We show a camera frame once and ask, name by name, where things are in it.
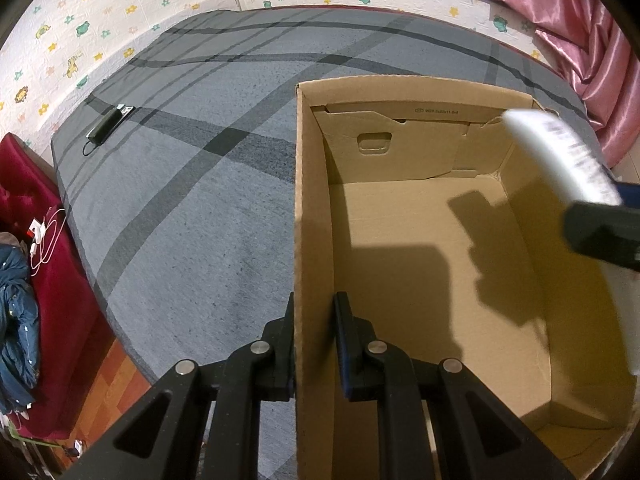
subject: black cable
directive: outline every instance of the black cable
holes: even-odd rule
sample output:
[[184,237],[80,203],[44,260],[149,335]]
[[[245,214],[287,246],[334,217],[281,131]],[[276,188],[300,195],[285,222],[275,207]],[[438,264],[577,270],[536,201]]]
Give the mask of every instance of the black cable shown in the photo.
[[85,142],[84,146],[82,147],[82,154],[83,154],[84,156],[89,156],[89,155],[91,155],[91,154],[95,151],[95,149],[98,147],[98,145],[97,145],[97,144],[94,144],[94,148],[93,148],[89,153],[85,153],[85,152],[84,152],[84,150],[86,149],[86,147],[87,147],[89,144],[93,144],[93,143],[92,143],[90,140],[88,140],[87,142]]

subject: giraffe sticker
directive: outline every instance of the giraffe sticker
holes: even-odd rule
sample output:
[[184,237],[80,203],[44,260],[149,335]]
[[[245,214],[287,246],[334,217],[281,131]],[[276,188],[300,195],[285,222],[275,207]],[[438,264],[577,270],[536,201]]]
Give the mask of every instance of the giraffe sticker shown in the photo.
[[68,65],[68,68],[66,69],[66,76],[69,79],[71,79],[71,76],[78,71],[78,66],[76,65],[76,61],[81,56],[82,54],[75,54],[74,56],[71,56],[66,62],[66,64]]

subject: blue jacket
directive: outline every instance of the blue jacket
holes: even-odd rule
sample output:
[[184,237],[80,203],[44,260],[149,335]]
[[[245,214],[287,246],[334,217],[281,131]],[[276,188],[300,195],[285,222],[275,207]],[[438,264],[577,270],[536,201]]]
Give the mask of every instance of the blue jacket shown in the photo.
[[31,268],[20,247],[0,244],[0,412],[23,412],[38,382],[40,321]]

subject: metal rivet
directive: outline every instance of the metal rivet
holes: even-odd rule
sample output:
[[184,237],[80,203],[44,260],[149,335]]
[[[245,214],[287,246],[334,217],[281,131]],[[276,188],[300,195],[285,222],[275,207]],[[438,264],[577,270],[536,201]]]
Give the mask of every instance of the metal rivet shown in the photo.
[[443,362],[442,367],[450,374],[457,374],[462,371],[462,363],[457,359],[446,359]]
[[175,371],[180,375],[187,375],[193,372],[196,369],[196,363],[193,361],[189,361],[185,359],[184,361],[180,361],[177,365],[175,365]]
[[383,354],[386,352],[386,343],[384,341],[371,341],[367,345],[367,350],[372,354]]
[[254,354],[264,354],[269,351],[271,346],[266,341],[256,341],[251,344],[251,352]]

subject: wooden floor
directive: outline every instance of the wooden floor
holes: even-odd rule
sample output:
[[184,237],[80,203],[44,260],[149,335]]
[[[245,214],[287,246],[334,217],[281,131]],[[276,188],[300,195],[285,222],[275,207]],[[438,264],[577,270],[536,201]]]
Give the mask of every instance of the wooden floor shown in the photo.
[[[75,428],[60,444],[73,447],[77,438],[84,442],[85,449],[89,448],[149,387],[122,345],[114,341],[84,401]],[[71,465],[62,450],[56,450],[56,456],[64,468]]]

